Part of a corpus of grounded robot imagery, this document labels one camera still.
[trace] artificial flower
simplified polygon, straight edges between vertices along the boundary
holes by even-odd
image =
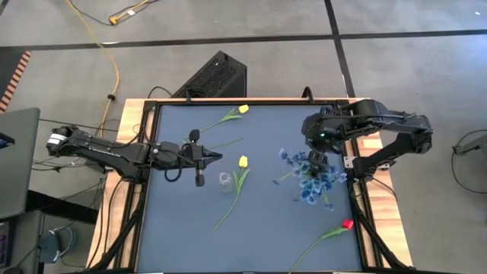
[[[240,111],[240,113],[242,114],[246,113],[248,110],[249,110],[249,105],[247,104],[238,107],[238,111]]]
[[[346,228],[347,230],[351,230],[353,228],[353,220],[346,219],[342,223],[342,228]]]
[[[325,193],[330,191],[334,183],[344,183],[347,181],[347,175],[345,173],[339,174],[334,166],[328,165],[322,171],[312,170],[311,163],[307,159],[305,152],[298,152],[292,157],[285,149],[279,150],[279,157],[285,161],[287,165],[292,166],[290,173],[285,176],[272,180],[276,185],[279,185],[282,180],[289,175],[298,177],[299,187],[301,188],[299,200],[307,202],[311,205],[317,203],[317,197],[323,197],[325,200],[325,209],[333,211],[333,204],[328,202]]]
[[[244,186],[245,178],[247,178],[247,175],[249,174],[250,169],[247,168],[248,165],[248,159],[246,156],[240,157],[240,160],[238,161],[238,165],[242,167],[242,171],[240,172],[240,176],[237,175],[237,173],[234,171],[234,178],[235,178],[235,184],[237,186],[237,197],[235,197],[234,203],[231,205],[230,209],[227,211],[227,213],[223,216],[223,218],[220,220],[219,223],[213,228],[213,231],[217,230],[218,227],[220,227],[221,223],[227,218],[228,214],[234,209],[235,205],[237,204],[238,198],[240,197],[240,193],[242,192],[242,186]]]
[[[353,227],[353,221],[350,220],[350,219],[346,219],[345,221],[343,221],[342,223],[342,226],[339,227],[339,228],[335,228],[335,229],[332,229],[328,232],[326,232],[323,236],[321,236],[317,241],[314,242],[314,244],[312,244],[310,247],[308,247],[308,249],[304,252],[304,254],[301,256],[301,258],[299,258],[299,260],[292,266],[291,270],[288,272],[288,274],[291,274],[295,269],[296,267],[298,267],[298,264],[306,257],[306,255],[319,243],[321,242],[322,240],[325,240],[329,237],[335,237],[335,236],[338,236],[340,235],[341,233],[345,232],[345,231],[349,231],[351,230]]]
[[[249,161],[248,161],[247,156],[242,155],[242,157],[240,157],[240,160],[238,161],[238,166],[239,167],[247,167],[248,164],[249,164]]]

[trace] wooden edge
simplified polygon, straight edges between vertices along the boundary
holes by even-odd
[[[333,98],[314,98],[314,100],[350,100],[350,102],[355,102],[357,100],[363,100],[367,98],[347,98],[347,97],[333,97]],[[127,99],[127,102],[145,102],[145,101],[157,101],[158,103],[175,103],[175,102],[186,102],[186,98],[150,98],[150,99]],[[245,98],[192,98],[193,102],[233,102],[233,101],[267,101],[267,100],[281,100],[281,101],[296,101],[302,100],[303,102],[308,101],[308,98],[301,97],[245,97]]]
[[[140,123],[142,119],[143,113],[143,100],[127,100],[125,106],[123,108],[122,118],[120,119],[119,131],[117,134],[116,140],[118,142],[128,142],[134,138],[137,134],[137,129],[134,131],[134,125]],[[94,229],[93,233],[93,240],[91,241],[91,248],[88,254],[88,261],[86,262],[86,266],[89,267],[89,262],[94,255],[92,266],[100,261],[101,255],[105,248],[105,237],[107,235],[107,221],[108,221],[108,204],[110,202],[110,197],[115,189],[115,186],[118,184],[120,180],[120,176],[112,171],[109,172],[107,176],[107,182],[105,183],[105,189],[103,192],[103,207],[100,209],[100,212],[103,211],[103,225],[101,214],[98,214],[97,224]],[[122,225],[122,216],[123,211],[125,209],[126,197],[129,189],[129,184],[126,182],[122,182],[118,187],[115,196],[113,197],[113,203],[111,206],[111,213],[110,213],[110,231],[107,238],[107,248],[111,246],[113,241],[119,235],[120,228]],[[98,241],[100,239],[100,229],[101,229],[101,241],[100,246],[96,254],[94,254],[95,250],[97,249]]]
[[[351,103],[356,102],[358,100],[362,100],[365,98],[316,98],[316,100],[349,100]],[[125,106],[123,108],[123,114],[120,121],[119,132],[117,135],[118,142],[128,142],[132,139],[135,134],[136,130],[134,131],[134,126],[139,125],[142,119],[143,113],[143,106],[145,101],[154,101],[164,103],[164,102],[184,102],[186,101],[185,98],[151,98],[151,99],[127,99]],[[282,100],[282,101],[296,101],[302,100],[307,101],[307,98],[293,98],[293,97],[262,97],[262,98],[193,98],[193,101],[199,102],[218,102],[218,101],[266,101],[266,100]],[[153,116],[149,117],[148,124],[152,122]],[[380,149],[377,139],[380,140],[380,135],[378,133],[369,135],[365,138],[360,138],[358,140],[359,144],[359,151],[361,155],[367,156],[374,153],[376,150]],[[353,155],[352,147],[350,142],[346,144],[347,152],[349,155]],[[390,179],[390,175],[388,172],[377,172],[376,178],[384,182],[385,184],[392,187],[392,181]],[[108,214],[108,202],[111,197],[111,193],[115,185],[119,181],[118,174],[112,172],[108,175],[107,184],[105,186],[105,193],[103,195],[103,223],[107,221],[107,214]],[[110,217],[110,233],[108,237],[108,245],[110,246],[113,240],[118,236],[120,231],[120,226],[122,222],[122,215],[123,210],[126,202],[128,184],[122,183],[117,190],[117,193],[113,199],[112,204],[112,212]],[[137,193],[140,192],[140,186],[135,190]],[[387,246],[396,254],[396,256],[401,260],[403,263],[407,265],[411,265],[411,257],[409,255],[409,249],[407,247],[406,236],[404,235],[403,225],[399,216],[399,209],[397,208],[397,204],[395,199],[392,197],[391,193],[388,193],[383,187],[377,184],[368,184],[368,192],[369,198],[371,200],[372,211],[374,214],[374,221],[377,227],[377,232],[383,238],[384,242]],[[135,204],[138,201],[138,194],[135,195],[134,201],[132,203],[132,211],[135,208]],[[363,208],[363,199],[360,197],[358,199],[359,205]],[[97,225],[94,231],[94,237],[91,243],[90,253],[88,259],[93,256],[94,250],[97,246],[98,242],[98,235],[100,233],[100,215],[98,215]],[[107,226],[104,224],[103,231],[102,231],[102,239],[100,243],[99,250],[94,258],[94,262],[98,262],[101,258],[100,250],[104,247],[104,237],[106,235],[106,228]],[[374,253],[372,250],[371,239],[368,236],[367,232],[362,228],[362,232],[364,235],[364,245],[366,249],[366,256],[369,261],[369,266],[374,266]],[[133,238],[133,229],[130,232],[130,235],[127,237],[125,248],[123,249],[123,258],[122,258],[122,267],[129,265],[129,256],[130,250],[132,248],[132,238]]]
[[[382,148],[380,134],[377,133],[361,137],[357,140],[357,143],[361,156],[372,155]],[[368,146],[368,144],[374,144],[373,148]],[[348,155],[353,155],[352,143],[347,142],[345,146]],[[389,171],[378,170],[375,173],[374,178],[393,189]],[[361,193],[357,185],[355,185],[354,190],[356,195]],[[402,263],[411,266],[412,260],[406,241],[406,235],[404,234],[403,223],[401,222],[401,216],[399,214],[399,209],[394,195],[389,189],[374,180],[367,183],[367,190],[377,233]],[[361,209],[364,210],[364,197],[360,196],[357,198],[357,200]],[[371,238],[363,226],[361,226],[361,230],[364,237],[364,247],[368,265],[376,266]],[[382,261],[384,263],[384,267],[388,267],[388,264],[384,258]]]

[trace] red rose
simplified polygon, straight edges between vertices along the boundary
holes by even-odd
[[[342,223],[342,228],[346,228],[347,230],[351,230],[353,228],[353,220],[346,219]]]

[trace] black floor stripe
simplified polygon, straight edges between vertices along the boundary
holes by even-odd
[[[8,0],[3,0],[2,3],[0,3],[0,15],[2,15],[2,12],[5,10],[5,6],[7,6]]]
[[[338,24],[336,23],[335,12],[333,12],[333,6],[331,0],[324,0],[326,6],[326,12],[328,13],[329,25],[332,28],[333,42],[335,42],[336,55],[338,56],[338,63],[340,70],[342,71],[343,81],[345,82],[345,90],[349,97],[355,97],[355,91],[353,89],[352,77],[349,71],[349,65],[347,65],[347,59],[345,57],[345,51],[343,50],[342,41],[340,39],[340,32],[338,31]]]
[[[416,31],[401,33],[356,33],[341,34],[343,40],[353,39],[377,39],[377,38],[410,38],[410,37],[451,37],[467,35],[486,35],[487,30],[439,30],[439,31]]]
[[[339,39],[341,40],[386,39],[386,38],[408,38],[408,37],[451,37],[451,36],[470,36],[470,35],[487,35],[487,30],[440,30],[440,31],[399,32],[399,33],[338,34]],[[109,49],[109,48],[141,47],[141,46],[187,46],[187,45],[207,45],[207,44],[220,44],[220,43],[315,41],[315,40],[335,40],[335,38],[336,36],[334,37],[333,34],[304,34],[304,35],[281,35],[281,36],[269,36],[269,37],[228,37],[228,38],[208,38],[208,39],[115,42],[115,43],[104,44],[103,46]],[[0,46],[0,52],[24,52],[27,50],[97,49],[97,48],[98,46],[94,43],[31,45],[31,46]]]
[[[305,35],[280,35],[268,37],[228,37],[188,40],[155,40],[140,42],[119,42],[103,44],[109,48],[140,47],[140,46],[186,46],[207,45],[220,43],[261,43],[261,42],[285,42],[285,41],[315,41],[331,40],[330,34],[305,34]],[[58,50],[58,49],[97,49],[94,43],[63,44],[63,45],[39,45],[39,46],[0,46],[0,51],[26,51],[26,50]]]

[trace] table leg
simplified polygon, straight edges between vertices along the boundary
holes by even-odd
[[[87,206],[66,202],[46,194],[29,190],[27,194],[26,211],[40,210],[48,215],[69,218],[76,221],[97,223],[98,211]]]

